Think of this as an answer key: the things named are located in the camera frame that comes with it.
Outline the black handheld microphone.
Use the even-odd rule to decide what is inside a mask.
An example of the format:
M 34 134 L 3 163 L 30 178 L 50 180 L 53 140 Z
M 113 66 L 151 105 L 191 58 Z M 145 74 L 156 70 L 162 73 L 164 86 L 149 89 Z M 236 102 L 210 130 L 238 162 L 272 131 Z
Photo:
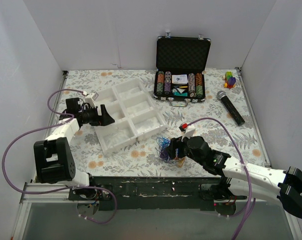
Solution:
M 240 115 L 236 107 L 233 105 L 233 103 L 230 101 L 228 96 L 226 95 L 225 91 L 219 91 L 217 93 L 217 98 L 222 102 L 224 107 L 228 110 L 234 121 L 238 126 L 241 126 L 245 123 L 245 120 Z

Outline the colourful toy block train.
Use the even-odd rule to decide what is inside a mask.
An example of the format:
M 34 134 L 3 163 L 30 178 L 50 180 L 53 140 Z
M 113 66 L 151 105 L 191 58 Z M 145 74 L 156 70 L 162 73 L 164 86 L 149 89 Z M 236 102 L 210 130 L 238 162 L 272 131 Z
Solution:
M 233 76 L 232 72 L 227 71 L 222 79 L 224 80 L 224 88 L 234 88 L 236 84 L 236 78 Z

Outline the black metal base plate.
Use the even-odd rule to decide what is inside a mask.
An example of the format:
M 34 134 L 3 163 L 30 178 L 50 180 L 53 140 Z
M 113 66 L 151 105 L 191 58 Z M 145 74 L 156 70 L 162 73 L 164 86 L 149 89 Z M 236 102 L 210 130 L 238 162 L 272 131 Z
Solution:
M 227 188 L 229 180 L 218 177 L 94 177 L 94 186 L 110 190 L 118 209 L 199 209 L 213 211 L 215 201 L 234 206 L 235 196 Z

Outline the floral patterned table mat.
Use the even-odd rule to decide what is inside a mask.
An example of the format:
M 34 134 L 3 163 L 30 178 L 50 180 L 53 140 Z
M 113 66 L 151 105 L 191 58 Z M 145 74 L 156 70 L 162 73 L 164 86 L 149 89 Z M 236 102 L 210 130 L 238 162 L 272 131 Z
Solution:
M 223 75 L 221 69 L 205 70 L 204 102 L 183 106 L 153 98 L 153 70 L 70 71 L 55 110 L 63 111 L 66 100 L 78 97 L 80 91 L 97 92 L 97 103 L 104 104 L 115 120 L 106 127 L 86 124 L 75 134 L 70 149 L 77 169 L 94 176 L 205 177 L 207 172 L 190 159 L 166 163 L 159 157 L 160 144 L 180 136 L 179 126 L 186 122 L 194 125 L 195 135 L 211 148 L 246 163 L 268 166 L 241 82 L 227 95 L 244 125 L 238 126 L 217 99 Z

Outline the black poker chip case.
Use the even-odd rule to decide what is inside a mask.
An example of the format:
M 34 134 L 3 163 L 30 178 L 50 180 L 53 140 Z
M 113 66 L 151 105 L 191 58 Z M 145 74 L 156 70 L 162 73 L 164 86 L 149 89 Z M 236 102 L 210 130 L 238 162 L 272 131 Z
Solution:
M 175 37 L 170 33 L 156 41 L 156 69 L 153 98 L 172 106 L 205 101 L 206 67 L 211 39 Z

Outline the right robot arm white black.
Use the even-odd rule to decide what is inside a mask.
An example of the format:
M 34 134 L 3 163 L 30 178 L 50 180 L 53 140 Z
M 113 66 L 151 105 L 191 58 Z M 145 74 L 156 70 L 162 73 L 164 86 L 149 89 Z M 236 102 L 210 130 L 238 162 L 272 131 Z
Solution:
M 210 148 L 201 136 L 172 138 L 165 151 L 171 159 L 188 157 L 210 174 L 229 179 L 217 186 L 221 198 L 246 195 L 270 201 L 302 219 L 302 171 L 298 168 L 276 170 L 242 164 L 237 158 Z

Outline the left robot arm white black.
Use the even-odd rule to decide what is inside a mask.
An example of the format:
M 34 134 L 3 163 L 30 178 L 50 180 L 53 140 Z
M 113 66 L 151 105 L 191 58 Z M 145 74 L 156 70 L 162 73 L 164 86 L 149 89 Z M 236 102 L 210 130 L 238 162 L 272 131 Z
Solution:
M 58 126 L 45 140 L 35 142 L 36 171 L 40 183 L 77 186 L 84 199 L 92 200 L 97 194 L 97 188 L 90 183 L 90 174 L 76 170 L 70 142 L 85 124 L 104 127 L 113 124 L 115 120 L 104 104 L 79 104 L 79 100 L 78 97 L 67 99 L 67 107 L 60 113 Z

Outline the white plastic compartment tray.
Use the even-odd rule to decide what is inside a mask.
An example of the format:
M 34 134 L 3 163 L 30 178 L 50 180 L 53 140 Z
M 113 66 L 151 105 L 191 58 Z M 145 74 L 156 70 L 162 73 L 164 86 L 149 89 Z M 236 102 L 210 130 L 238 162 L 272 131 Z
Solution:
M 104 154 L 146 140 L 168 128 L 163 114 L 143 83 L 132 79 L 97 92 L 95 106 L 104 104 L 115 122 L 94 127 Z

